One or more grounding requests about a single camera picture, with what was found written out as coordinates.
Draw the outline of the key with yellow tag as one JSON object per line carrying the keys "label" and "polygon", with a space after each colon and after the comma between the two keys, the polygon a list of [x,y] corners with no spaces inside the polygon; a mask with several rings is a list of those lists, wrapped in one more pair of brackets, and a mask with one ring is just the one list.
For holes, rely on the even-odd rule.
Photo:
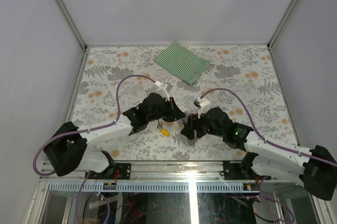
{"label": "key with yellow tag", "polygon": [[161,122],[157,121],[157,129],[166,137],[170,137],[171,134],[168,132],[168,130],[164,129]]}

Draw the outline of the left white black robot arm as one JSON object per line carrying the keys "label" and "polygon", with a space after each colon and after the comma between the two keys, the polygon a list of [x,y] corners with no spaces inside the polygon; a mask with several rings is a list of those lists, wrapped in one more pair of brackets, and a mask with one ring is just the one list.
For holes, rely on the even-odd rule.
{"label": "left white black robot arm", "polygon": [[59,177],[83,169],[109,179],[117,172],[115,161],[105,150],[95,152],[95,145],[139,133],[152,121],[175,122],[184,117],[172,97],[151,93],[138,106],[123,112],[116,122],[99,123],[87,129],[73,122],[64,123],[43,151]]}

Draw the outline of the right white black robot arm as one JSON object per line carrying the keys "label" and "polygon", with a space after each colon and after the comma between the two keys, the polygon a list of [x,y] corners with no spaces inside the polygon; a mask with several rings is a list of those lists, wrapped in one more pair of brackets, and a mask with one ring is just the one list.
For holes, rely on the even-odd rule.
{"label": "right white black robot arm", "polygon": [[220,108],[189,115],[181,134],[189,140],[205,135],[220,137],[232,149],[244,151],[240,173],[246,179],[278,178],[302,186],[319,199],[332,200],[336,161],[325,147],[310,149],[262,138],[252,127],[233,122]]}

